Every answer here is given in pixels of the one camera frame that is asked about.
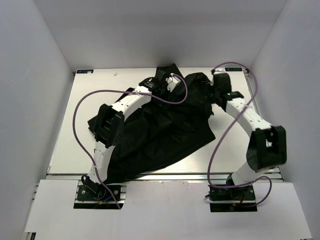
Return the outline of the black jacket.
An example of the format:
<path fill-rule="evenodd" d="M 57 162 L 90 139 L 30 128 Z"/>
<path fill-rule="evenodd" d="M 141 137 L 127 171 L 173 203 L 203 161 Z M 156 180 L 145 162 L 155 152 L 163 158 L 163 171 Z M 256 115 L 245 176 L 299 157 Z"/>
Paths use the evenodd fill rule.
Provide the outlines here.
<path fill-rule="evenodd" d="M 208 123 L 212 115 L 208 77 L 202 72 L 182 77 L 175 64 L 157 69 L 181 78 L 183 83 L 174 89 L 177 98 L 153 96 L 125 120 L 103 181 L 107 184 L 166 168 L 215 139 Z M 97 115 L 88 122 L 93 134 Z"/>

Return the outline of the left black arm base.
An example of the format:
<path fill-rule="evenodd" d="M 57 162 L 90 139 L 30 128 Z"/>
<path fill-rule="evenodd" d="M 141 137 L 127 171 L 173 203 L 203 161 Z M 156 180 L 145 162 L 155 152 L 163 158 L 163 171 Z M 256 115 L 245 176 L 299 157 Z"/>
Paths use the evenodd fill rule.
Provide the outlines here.
<path fill-rule="evenodd" d="M 121 184 L 107 184 L 107 190 L 100 183 L 91 181 L 83 175 L 78 182 L 74 209 L 88 210 L 120 210 L 126 198 L 127 186 Z"/>

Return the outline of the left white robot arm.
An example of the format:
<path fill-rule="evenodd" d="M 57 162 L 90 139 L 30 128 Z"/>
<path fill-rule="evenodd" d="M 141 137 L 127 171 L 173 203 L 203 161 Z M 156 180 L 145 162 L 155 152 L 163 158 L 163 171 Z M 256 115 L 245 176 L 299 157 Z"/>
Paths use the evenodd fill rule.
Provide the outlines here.
<path fill-rule="evenodd" d="M 127 94 L 123 99 L 111 104 L 103 104 L 98 111 L 93 124 L 95 134 L 94 163 L 87 174 L 93 182 L 88 193 L 99 200 L 105 196 L 106 187 L 100 182 L 108 178 L 108 166 L 115 146 L 124 134 L 124 124 L 127 118 L 138 108 L 149 103 L 153 96 L 162 100 L 182 84 L 182 78 L 172 73 L 149 77 Z"/>

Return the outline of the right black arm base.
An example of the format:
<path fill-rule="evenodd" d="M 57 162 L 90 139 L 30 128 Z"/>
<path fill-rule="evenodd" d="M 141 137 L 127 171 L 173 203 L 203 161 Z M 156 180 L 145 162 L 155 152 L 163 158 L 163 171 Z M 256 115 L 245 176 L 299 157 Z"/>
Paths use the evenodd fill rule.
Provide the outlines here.
<path fill-rule="evenodd" d="M 204 197 L 209 200 L 211 213 L 257 212 L 256 196 L 252 185 L 238 188 L 208 186 Z"/>

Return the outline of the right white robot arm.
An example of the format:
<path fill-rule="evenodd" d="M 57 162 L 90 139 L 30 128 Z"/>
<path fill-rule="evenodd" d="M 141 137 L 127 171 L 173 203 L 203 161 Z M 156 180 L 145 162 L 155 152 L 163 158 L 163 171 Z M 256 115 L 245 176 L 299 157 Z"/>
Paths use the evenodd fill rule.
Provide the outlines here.
<path fill-rule="evenodd" d="M 232 91 L 228 73 L 214 74 L 212 81 L 213 103 L 233 117 L 249 137 L 246 162 L 229 176 L 230 184 L 225 187 L 226 195 L 236 200 L 243 195 L 243 186 L 287 162 L 286 130 L 264 120 L 239 91 Z"/>

